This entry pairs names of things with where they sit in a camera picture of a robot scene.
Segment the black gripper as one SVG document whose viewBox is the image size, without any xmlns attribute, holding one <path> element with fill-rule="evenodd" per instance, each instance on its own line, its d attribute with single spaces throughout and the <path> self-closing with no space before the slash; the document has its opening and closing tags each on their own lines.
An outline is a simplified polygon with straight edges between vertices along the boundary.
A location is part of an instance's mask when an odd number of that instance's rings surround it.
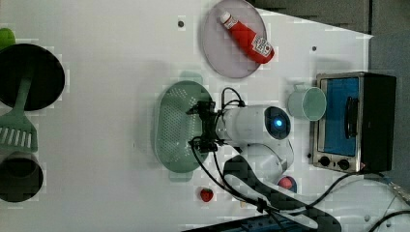
<svg viewBox="0 0 410 232">
<path fill-rule="evenodd" d="M 216 111 L 215 106 L 216 103 L 214 101 L 199 101 L 196 107 L 186 112 L 187 115 L 198 114 L 201 120 L 201 135 L 194 137 L 189 142 L 191 147 L 198 147 L 201 153 L 216 152 L 218 146 L 221 146 L 224 142 L 217 135 L 217 122 L 221 111 Z"/>
</svg>

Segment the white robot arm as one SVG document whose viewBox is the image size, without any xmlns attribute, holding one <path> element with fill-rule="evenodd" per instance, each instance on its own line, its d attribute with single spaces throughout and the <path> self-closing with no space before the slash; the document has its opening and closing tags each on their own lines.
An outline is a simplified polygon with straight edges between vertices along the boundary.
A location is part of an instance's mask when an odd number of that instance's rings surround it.
<svg viewBox="0 0 410 232">
<path fill-rule="evenodd" d="M 212 101 L 199 101 L 186 113 L 202 123 L 201 134 L 189 141 L 196 158 L 223 145 L 238 152 L 216 166 L 219 184 L 227 192 L 273 218 L 298 222 L 308 232 L 341 232 L 340 222 L 318 209 L 317 201 L 306 203 L 278 185 L 294 160 L 291 123 L 284 110 L 274 105 L 224 105 L 216 111 Z"/>
</svg>

